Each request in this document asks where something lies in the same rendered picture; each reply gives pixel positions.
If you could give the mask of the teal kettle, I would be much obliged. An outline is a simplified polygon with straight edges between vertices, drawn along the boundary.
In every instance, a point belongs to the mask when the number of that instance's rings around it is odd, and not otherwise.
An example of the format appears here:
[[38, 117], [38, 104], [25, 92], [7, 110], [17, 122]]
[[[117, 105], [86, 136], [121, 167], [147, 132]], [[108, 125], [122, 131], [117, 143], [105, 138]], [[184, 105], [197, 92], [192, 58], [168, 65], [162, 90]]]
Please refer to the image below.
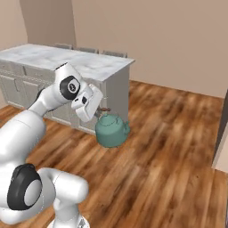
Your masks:
[[110, 114], [110, 108], [99, 109], [102, 110], [102, 115], [95, 124], [97, 142], [105, 148], [120, 146], [130, 133], [129, 122], [124, 121], [119, 114]]

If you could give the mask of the grey island with marble top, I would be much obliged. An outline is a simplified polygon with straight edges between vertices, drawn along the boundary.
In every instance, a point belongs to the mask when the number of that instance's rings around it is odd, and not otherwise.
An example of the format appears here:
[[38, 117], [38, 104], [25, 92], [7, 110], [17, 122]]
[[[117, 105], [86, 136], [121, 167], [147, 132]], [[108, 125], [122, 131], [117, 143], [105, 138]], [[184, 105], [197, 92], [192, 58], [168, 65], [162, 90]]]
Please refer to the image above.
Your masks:
[[[119, 114], [123, 120], [128, 120], [129, 68], [134, 62], [132, 59], [45, 45], [26, 44], [0, 51], [0, 60], [18, 63], [23, 66], [23, 69], [25, 66], [30, 66], [49, 69], [53, 72], [57, 67], [68, 62], [78, 71], [86, 83], [93, 84], [102, 91], [103, 98], [100, 102], [102, 108], [110, 108], [112, 114]], [[1, 76], [15, 79], [20, 98], [19, 104], [8, 101]], [[23, 76], [0, 70], [0, 90], [5, 101], [20, 109], [27, 108], [23, 81], [38, 83], [41, 85], [40, 91], [54, 82], [28, 77], [25, 69]]]

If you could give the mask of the grey cupboard door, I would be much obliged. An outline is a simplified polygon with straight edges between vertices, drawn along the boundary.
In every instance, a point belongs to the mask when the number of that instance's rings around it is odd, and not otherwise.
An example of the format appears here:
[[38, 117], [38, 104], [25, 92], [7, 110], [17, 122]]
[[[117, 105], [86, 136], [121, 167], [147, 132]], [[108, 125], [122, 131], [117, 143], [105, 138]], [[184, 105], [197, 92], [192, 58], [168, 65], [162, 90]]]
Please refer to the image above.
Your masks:
[[16, 104], [20, 103], [19, 92], [17, 91], [15, 85], [15, 79], [13, 77], [1, 76], [4, 90], [6, 92], [6, 96], [9, 102], [13, 102]]
[[27, 107], [29, 108], [37, 98], [37, 94], [41, 89], [41, 85], [35, 82], [23, 81]]

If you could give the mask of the grey drawer front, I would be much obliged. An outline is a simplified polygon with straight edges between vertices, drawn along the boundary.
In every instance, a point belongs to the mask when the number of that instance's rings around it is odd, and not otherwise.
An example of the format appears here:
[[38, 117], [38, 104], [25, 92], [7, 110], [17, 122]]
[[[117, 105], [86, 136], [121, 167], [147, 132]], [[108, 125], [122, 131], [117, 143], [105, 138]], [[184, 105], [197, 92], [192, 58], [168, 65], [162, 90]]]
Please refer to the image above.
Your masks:
[[15, 62], [0, 60], [0, 70], [3, 72], [6, 72], [6, 73], [17, 75], [17, 76], [24, 75], [23, 66], [18, 63], [15, 63]]
[[47, 82], [54, 81], [54, 72], [49, 69], [40, 69], [30, 66], [25, 66], [24, 69], [28, 77], [33, 77]]

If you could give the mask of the grey stool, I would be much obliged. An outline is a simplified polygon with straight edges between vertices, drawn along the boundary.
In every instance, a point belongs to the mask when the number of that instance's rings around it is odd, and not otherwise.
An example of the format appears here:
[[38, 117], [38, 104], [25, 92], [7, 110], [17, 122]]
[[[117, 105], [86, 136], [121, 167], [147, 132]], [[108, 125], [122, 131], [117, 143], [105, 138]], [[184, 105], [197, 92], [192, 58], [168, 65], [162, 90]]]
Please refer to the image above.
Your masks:
[[73, 50], [73, 45], [56, 43], [54, 46], [57, 48]]
[[78, 47], [76, 50], [80, 52], [87, 52], [87, 53], [99, 53], [98, 49], [89, 48], [89, 47]]
[[102, 51], [102, 54], [109, 55], [109, 56], [115, 56], [115, 57], [121, 57], [121, 58], [127, 58], [127, 53], [120, 53], [120, 52], [112, 52], [112, 51]]

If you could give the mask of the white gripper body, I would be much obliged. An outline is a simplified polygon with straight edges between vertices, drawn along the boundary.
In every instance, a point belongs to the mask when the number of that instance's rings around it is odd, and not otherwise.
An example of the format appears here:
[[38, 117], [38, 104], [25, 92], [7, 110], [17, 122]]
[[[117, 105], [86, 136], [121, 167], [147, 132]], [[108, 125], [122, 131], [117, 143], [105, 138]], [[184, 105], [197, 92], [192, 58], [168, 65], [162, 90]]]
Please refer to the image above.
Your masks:
[[75, 100], [77, 116], [83, 122], [90, 121], [94, 117], [102, 98], [103, 94], [101, 90], [95, 85], [89, 84]]

